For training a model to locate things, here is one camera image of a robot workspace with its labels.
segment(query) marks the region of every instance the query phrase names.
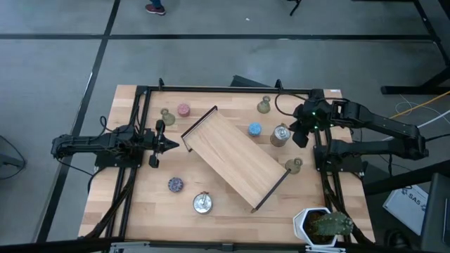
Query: potted plant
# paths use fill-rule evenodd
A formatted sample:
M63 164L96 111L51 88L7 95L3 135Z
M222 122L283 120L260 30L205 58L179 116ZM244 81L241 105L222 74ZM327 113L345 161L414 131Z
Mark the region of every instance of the potted plant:
M311 246L333 247L338 235L349 235L353 221L342 212L325 207L306 208L294 217L295 236Z

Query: tin can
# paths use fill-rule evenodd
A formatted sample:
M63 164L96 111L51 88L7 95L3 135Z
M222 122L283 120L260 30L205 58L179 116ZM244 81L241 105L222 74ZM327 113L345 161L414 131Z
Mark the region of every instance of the tin can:
M209 214L212 209L212 199L207 192L202 192L194 198L194 210L199 214Z
M290 138L288 126L281 124L274 129L270 136L270 142L276 147L283 147Z

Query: green plant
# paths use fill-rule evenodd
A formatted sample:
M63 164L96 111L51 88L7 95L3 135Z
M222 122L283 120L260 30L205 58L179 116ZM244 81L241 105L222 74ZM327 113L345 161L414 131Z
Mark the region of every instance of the green plant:
M349 235L353 230L353 221L342 212L325 214L312 225L316 235Z

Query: gray floor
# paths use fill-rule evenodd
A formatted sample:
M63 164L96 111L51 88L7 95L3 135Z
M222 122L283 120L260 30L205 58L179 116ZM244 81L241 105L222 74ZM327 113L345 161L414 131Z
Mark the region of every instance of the gray floor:
M167 15L149 15L145 0L122 0L113 34L425 34L412 4L348 0L164 0ZM450 52L450 22L437 0L422 1ZM113 1L0 1L0 33L102 34ZM0 134L27 158L26 170L0 181L0 245L31 242L47 199L57 162L52 138L67 133L91 73L100 41L1 40ZM400 96L383 96L382 85L417 85L441 71L442 57L429 43L369 41L137 40L109 41L82 128L98 134L98 118L108 115L117 84L228 86L235 74L286 87L342 89L343 94L381 115L395 114ZM405 96L421 103L433 96ZM450 109L450 98L430 105ZM400 120L421 124L437 113L419 109ZM448 133L440 119L421 129L424 136ZM364 130L364 140L384 136ZM6 148L0 143L0 150ZM448 159L444 139L430 143L430 157L394 162L417 169ZM379 157L365 157L386 170ZM76 155L75 166L91 171L92 155ZM6 176L12 168L2 168ZM404 169L395 168L396 174ZM86 202L88 176L70 171L49 240L77 237ZM378 238L386 214L369 203Z

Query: person's foot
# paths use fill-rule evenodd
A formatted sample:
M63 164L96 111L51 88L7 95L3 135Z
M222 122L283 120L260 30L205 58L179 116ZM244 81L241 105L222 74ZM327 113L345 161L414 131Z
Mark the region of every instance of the person's foot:
M161 8L155 8L152 4L147 4L146 10L148 13L152 13L152 14L158 14L158 15L166 14L166 10L164 9L163 6L161 6Z

